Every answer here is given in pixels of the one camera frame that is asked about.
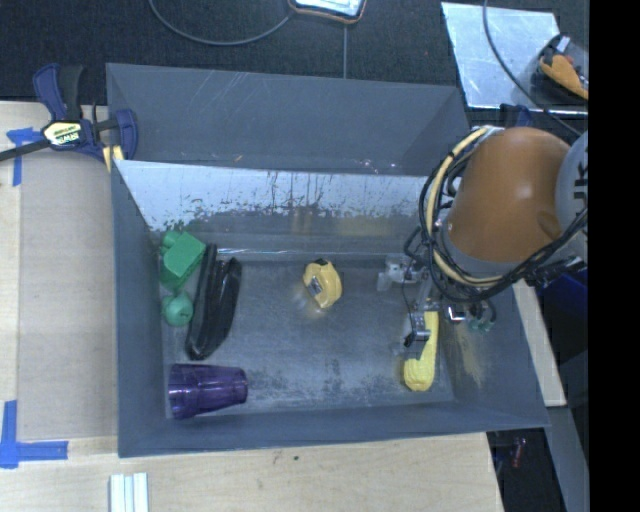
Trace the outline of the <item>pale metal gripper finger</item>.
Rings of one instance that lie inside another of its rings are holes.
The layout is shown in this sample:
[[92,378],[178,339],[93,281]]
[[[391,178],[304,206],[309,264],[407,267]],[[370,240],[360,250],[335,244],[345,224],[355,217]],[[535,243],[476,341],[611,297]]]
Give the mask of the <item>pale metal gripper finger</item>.
[[406,349],[423,347],[431,336],[427,311],[411,306],[407,314],[408,331],[404,335],[403,346]]
[[393,284],[416,284],[417,270],[413,260],[406,255],[390,254],[384,262],[384,270],[378,273],[376,290],[384,292],[391,289]]

